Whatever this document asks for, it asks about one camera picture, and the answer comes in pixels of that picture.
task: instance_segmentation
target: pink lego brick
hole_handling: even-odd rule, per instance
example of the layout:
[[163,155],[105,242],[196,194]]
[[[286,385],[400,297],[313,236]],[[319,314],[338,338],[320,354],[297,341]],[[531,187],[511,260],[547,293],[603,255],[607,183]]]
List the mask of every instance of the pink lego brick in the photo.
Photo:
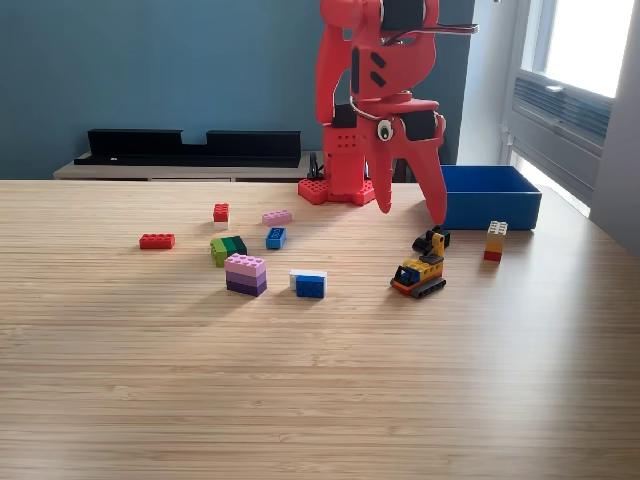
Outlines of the pink lego brick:
[[247,257],[234,253],[224,261],[224,270],[250,277],[259,277],[267,271],[267,263],[258,257]]
[[265,213],[262,216],[262,224],[267,227],[275,225],[284,225],[293,220],[293,214],[289,210],[280,210],[279,212]]

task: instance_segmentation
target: green lego brick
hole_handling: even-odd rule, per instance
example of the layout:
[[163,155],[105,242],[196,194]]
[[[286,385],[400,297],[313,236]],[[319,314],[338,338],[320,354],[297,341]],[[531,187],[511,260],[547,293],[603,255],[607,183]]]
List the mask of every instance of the green lego brick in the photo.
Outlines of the green lego brick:
[[224,267],[224,261],[232,254],[227,252],[227,247],[222,238],[211,240],[211,258],[216,262],[216,267]]
[[211,248],[213,248],[216,253],[227,253],[227,247],[225,247],[221,238],[211,240]]
[[234,253],[238,253],[238,247],[236,247],[233,238],[223,238],[222,243],[224,243],[224,247],[227,249],[227,256],[230,257]]
[[233,243],[235,243],[236,250],[237,250],[239,255],[248,255],[247,246],[242,241],[242,238],[240,238],[240,237],[231,237],[231,240],[233,240]]

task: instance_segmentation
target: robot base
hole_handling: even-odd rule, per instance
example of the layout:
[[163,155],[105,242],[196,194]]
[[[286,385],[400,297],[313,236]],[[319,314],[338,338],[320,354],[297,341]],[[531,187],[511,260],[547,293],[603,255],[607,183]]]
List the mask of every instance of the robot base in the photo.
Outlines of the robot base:
[[333,195],[329,193],[328,181],[305,179],[298,183],[298,195],[314,205],[322,205],[325,202],[341,202],[353,203],[359,207],[372,202],[376,198],[371,180],[365,180],[364,188],[357,193]]

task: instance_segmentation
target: wall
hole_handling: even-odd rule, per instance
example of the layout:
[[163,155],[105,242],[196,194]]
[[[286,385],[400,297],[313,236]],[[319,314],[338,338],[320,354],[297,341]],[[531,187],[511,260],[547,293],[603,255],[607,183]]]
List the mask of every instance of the wall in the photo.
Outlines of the wall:
[[505,93],[511,68],[518,2],[479,0],[471,38],[458,163],[497,165],[502,148]]
[[[469,22],[473,0],[442,10]],[[0,178],[51,178],[88,149],[91,128],[185,129],[187,142],[210,129],[292,129],[320,149],[322,28],[315,0],[1,0]],[[438,47],[416,93],[442,103],[451,162],[468,40]]]
[[640,2],[636,1],[591,219],[640,255]]

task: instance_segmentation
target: purple lego brick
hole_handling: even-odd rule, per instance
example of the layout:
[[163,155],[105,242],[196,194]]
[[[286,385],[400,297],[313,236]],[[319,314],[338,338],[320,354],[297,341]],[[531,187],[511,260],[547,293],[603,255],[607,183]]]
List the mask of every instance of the purple lego brick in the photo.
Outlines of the purple lego brick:
[[257,287],[267,281],[267,272],[262,272],[257,277],[242,275],[241,273],[227,272],[227,282],[239,283],[247,287]]
[[265,213],[262,216],[262,224],[268,227],[275,225],[284,225],[293,220],[293,214],[289,210],[280,210],[278,212]]
[[227,290],[231,290],[236,293],[244,293],[245,295],[251,295],[253,297],[259,297],[267,290],[267,282],[264,281],[257,287],[250,287],[249,285],[242,285],[241,283],[227,281]]
[[258,257],[247,257],[234,253],[224,261],[226,272],[239,273],[249,277],[259,277],[267,271],[266,262]]

